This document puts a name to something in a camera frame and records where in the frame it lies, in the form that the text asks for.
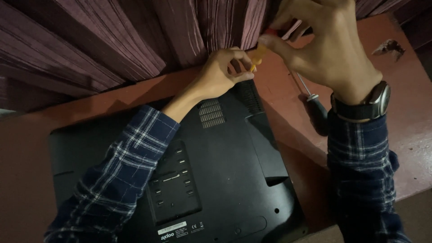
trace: navy plaid shirt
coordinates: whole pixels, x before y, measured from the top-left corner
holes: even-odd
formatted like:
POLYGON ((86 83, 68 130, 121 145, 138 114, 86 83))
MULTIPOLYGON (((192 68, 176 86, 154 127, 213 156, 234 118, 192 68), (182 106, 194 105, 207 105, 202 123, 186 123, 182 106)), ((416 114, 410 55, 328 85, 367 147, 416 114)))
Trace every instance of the navy plaid shirt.
MULTIPOLYGON (((385 117, 355 124, 330 111, 328 121, 328 166, 345 242, 410 242, 393 208, 398 163, 388 149, 385 117)), ((171 118, 143 106, 104 161, 86 172, 59 208, 44 241, 116 242, 178 128, 171 118)))

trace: ventilation slot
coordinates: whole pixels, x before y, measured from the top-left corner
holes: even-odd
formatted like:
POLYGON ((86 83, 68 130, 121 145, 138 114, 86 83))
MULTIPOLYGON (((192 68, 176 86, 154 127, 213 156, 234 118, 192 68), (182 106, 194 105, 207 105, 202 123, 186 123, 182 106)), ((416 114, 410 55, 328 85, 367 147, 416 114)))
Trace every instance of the ventilation slot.
POLYGON ((203 128, 209 128, 226 122, 222 113, 222 107, 217 98, 206 99, 198 104, 198 114, 203 128))
POLYGON ((261 105, 257 89, 253 80, 240 82, 240 92, 243 103, 248 108, 249 112, 253 115, 263 112, 264 109, 261 105))

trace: watch face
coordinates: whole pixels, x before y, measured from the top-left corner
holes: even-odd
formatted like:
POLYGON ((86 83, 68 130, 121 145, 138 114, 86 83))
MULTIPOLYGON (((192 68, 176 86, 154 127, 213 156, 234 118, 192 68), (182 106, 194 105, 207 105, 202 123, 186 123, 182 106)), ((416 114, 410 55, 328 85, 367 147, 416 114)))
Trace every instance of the watch face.
POLYGON ((390 101, 390 86, 387 85, 381 94, 380 115, 384 115, 386 113, 389 101, 390 101))

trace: maroon curtain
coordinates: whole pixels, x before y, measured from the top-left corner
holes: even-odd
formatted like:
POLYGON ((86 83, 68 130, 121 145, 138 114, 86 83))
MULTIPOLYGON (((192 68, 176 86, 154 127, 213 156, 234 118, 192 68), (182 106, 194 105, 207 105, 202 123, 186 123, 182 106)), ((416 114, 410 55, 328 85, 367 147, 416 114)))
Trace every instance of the maroon curtain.
MULTIPOLYGON (((357 16, 391 10, 410 19, 410 13, 421 13, 415 6, 431 6, 425 2, 431 1, 357 0, 357 16)), ((0 0, 0 108, 33 111, 202 64, 220 48, 250 49, 279 4, 0 0)))

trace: screwdriver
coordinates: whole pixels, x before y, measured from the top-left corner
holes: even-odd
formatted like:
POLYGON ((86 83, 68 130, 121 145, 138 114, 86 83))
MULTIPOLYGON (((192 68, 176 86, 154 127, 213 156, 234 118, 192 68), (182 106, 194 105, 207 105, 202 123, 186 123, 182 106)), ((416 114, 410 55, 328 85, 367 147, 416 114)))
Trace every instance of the screwdriver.
POLYGON ((297 76, 309 94, 309 97, 306 100, 306 108, 308 110, 312 125, 319 135, 327 136, 327 110, 321 104, 320 100, 318 99, 318 95, 311 94, 299 73, 297 73, 297 76))

